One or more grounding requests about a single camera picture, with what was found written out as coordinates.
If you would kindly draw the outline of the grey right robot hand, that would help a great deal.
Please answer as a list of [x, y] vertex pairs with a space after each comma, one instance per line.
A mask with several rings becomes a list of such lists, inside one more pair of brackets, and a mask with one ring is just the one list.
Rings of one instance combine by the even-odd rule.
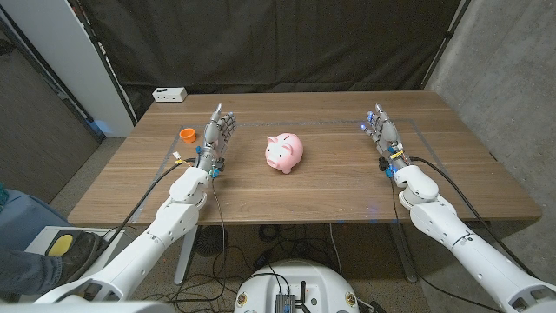
[[360, 129], [376, 144], [380, 154], [379, 169], [388, 178], [393, 178], [399, 170], [411, 165], [394, 122], [378, 103], [375, 111], [367, 113], [366, 122]]

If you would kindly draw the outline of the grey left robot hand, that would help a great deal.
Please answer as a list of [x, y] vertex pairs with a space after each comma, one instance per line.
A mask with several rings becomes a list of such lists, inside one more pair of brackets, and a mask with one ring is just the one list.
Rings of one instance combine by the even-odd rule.
[[215, 170], [223, 171], [223, 156], [236, 126], [234, 113], [223, 114], [222, 104], [218, 103], [209, 122], [205, 125], [203, 141], [197, 149], [198, 157], [195, 161], [195, 167], [205, 170], [209, 174], [212, 174]]

